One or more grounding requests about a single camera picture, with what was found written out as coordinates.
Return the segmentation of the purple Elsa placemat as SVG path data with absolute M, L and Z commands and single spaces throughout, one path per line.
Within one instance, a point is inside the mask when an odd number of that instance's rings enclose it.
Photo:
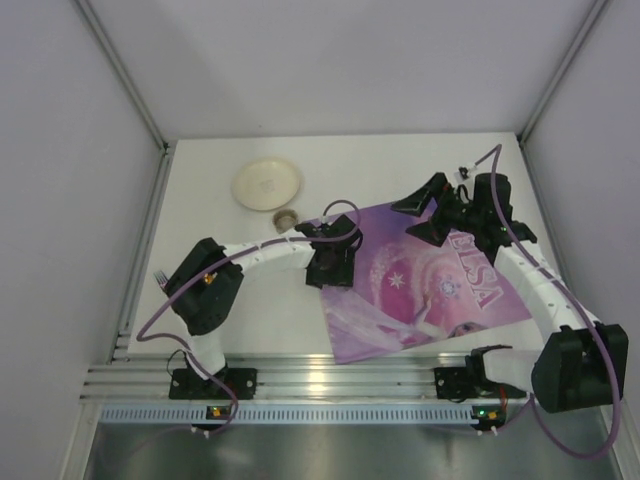
M 530 319 L 515 289 L 452 231 L 435 247 L 407 234 L 414 217 L 387 204 L 361 210 L 350 287 L 320 298 L 333 357 L 349 364 Z

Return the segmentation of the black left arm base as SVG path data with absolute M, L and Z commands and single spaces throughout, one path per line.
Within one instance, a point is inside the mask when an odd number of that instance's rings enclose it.
M 258 371 L 254 368 L 225 367 L 216 377 L 238 400 L 251 400 L 257 388 Z M 174 369 L 169 388 L 171 400 L 222 400 L 230 395 L 210 379 L 201 378 L 190 366 Z

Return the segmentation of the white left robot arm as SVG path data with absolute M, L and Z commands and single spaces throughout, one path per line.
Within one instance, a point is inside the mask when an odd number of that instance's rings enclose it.
M 358 223 L 341 215 L 329 223 L 301 223 L 286 234 L 260 242 L 225 246 L 205 238 L 171 276 L 156 271 L 156 283 L 187 328 L 190 368 L 207 381 L 227 366 L 219 329 L 243 284 L 278 272 L 303 270 L 308 286 L 350 288 L 363 239 Z

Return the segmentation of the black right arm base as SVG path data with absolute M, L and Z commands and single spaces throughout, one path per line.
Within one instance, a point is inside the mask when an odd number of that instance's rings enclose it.
M 481 386 L 465 367 L 437 367 L 433 373 L 436 396 L 440 400 L 462 403 L 500 397 L 496 387 Z

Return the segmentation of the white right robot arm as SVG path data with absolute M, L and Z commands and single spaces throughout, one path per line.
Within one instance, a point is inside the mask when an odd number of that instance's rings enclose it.
M 472 236 L 475 247 L 515 290 L 534 320 L 544 346 L 517 350 L 507 345 L 475 348 L 466 358 L 483 387 L 505 384 L 533 394 L 548 413 L 611 405 L 622 398 L 629 340 L 617 324 L 603 324 L 578 308 L 543 258 L 537 238 L 512 217 L 507 176 L 476 176 L 473 196 L 463 200 L 442 172 L 391 205 L 394 212 L 429 218 L 407 234 L 440 247 L 455 232 Z

